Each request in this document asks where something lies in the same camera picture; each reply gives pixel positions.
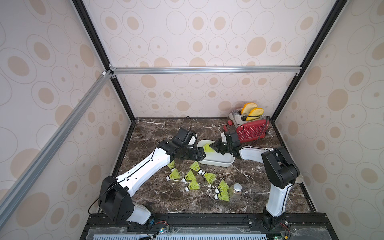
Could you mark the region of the yellow shuttlecock two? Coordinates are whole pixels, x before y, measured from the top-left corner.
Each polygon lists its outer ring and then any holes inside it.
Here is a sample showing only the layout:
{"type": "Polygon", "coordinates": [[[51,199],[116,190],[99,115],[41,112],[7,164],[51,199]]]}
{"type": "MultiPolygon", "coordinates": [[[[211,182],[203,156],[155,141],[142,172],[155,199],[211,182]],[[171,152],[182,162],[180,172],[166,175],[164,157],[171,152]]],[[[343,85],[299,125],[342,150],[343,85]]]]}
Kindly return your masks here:
{"type": "Polygon", "coordinates": [[[210,144],[206,144],[203,146],[203,149],[206,154],[208,153],[215,153],[216,151],[210,146],[210,144]]]}

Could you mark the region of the yellow shuttlecock nine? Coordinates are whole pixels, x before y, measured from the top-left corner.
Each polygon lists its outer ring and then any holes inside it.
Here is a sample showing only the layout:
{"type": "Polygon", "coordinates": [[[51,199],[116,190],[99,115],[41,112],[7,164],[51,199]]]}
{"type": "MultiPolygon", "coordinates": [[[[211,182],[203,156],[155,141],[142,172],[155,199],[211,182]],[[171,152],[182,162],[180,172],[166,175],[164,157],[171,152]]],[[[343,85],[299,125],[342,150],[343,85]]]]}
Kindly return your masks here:
{"type": "Polygon", "coordinates": [[[175,169],[175,161],[172,160],[169,164],[167,164],[167,167],[173,172],[175,169]]]}

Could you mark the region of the yellow shuttlecock three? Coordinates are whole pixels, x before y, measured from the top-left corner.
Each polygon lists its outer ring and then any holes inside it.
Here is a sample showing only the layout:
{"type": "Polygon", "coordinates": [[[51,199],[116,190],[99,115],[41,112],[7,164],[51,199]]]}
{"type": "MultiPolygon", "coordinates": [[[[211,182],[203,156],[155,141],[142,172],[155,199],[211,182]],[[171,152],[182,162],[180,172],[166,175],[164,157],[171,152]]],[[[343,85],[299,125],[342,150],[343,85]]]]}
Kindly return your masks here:
{"type": "Polygon", "coordinates": [[[180,178],[181,178],[181,175],[179,171],[176,168],[174,168],[174,169],[171,169],[171,173],[166,177],[166,180],[167,181],[179,180],[180,178]]]}

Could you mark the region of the yellow shuttlecock four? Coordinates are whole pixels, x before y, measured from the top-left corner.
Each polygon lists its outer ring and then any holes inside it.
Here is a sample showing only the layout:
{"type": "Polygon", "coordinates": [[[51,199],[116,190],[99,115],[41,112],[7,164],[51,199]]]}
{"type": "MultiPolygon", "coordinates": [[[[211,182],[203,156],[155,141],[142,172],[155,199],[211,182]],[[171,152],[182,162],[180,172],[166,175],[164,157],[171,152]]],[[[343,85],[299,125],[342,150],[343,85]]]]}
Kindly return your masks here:
{"type": "Polygon", "coordinates": [[[196,180],[192,180],[189,185],[187,187],[185,187],[185,191],[189,192],[189,191],[193,191],[193,190],[199,190],[200,189],[200,185],[198,184],[198,182],[196,180]]]}

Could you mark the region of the yellow shuttlecock eight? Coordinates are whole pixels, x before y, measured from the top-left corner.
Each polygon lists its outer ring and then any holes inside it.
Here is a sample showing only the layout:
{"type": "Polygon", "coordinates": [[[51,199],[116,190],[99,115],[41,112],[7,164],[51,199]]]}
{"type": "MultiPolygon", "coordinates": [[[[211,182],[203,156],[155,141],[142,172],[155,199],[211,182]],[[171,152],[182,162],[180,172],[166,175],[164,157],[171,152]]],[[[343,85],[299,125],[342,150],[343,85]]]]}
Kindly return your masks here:
{"type": "Polygon", "coordinates": [[[219,183],[219,186],[215,189],[215,193],[219,194],[221,192],[228,191],[229,189],[230,189],[230,187],[225,182],[225,180],[221,180],[220,183],[219,183]]]}

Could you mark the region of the yellow shuttlecock one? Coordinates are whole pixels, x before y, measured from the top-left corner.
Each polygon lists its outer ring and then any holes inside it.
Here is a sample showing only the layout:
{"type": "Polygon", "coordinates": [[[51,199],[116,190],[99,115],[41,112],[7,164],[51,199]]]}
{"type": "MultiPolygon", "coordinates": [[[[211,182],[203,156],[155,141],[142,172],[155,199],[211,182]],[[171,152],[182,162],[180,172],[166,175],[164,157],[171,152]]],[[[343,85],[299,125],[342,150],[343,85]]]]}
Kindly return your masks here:
{"type": "Polygon", "coordinates": [[[229,196],[228,191],[222,191],[222,192],[220,192],[218,194],[215,194],[214,198],[216,200],[222,200],[222,201],[226,201],[226,202],[230,201],[230,196],[229,196]]]}

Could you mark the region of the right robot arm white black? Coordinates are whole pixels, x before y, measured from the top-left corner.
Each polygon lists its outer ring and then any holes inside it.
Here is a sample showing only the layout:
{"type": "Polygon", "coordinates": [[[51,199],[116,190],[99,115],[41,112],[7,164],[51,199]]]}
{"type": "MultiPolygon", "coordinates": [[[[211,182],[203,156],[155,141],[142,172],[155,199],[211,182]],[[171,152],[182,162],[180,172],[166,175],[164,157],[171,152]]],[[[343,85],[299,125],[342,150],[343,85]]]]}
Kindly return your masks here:
{"type": "Polygon", "coordinates": [[[269,200],[263,211],[263,225],[267,230],[273,230],[282,223],[289,192],[300,175],[297,165],[284,147],[242,147],[237,133],[226,132],[215,142],[204,144],[203,149],[206,159],[214,157],[216,163],[226,155],[262,163],[271,183],[269,200]]]}

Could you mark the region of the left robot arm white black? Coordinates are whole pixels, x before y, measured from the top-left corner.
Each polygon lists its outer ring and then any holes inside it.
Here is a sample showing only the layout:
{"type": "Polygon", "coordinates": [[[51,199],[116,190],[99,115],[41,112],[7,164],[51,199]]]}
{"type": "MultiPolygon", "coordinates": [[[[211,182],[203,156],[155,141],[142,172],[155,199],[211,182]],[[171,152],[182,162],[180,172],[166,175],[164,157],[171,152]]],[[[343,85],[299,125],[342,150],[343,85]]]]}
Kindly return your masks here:
{"type": "Polygon", "coordinates": [[[163,140],[144,160],[118,177],[106,177],[101,185],[98,204],[116,225],[133,222],[145,225],[152,213],[143,205],[133,203],[136,191],[158,170],[174,159],[201,161],[204,149],[197,146],[194,131],[180,128],[176,136],[163,140]]]}

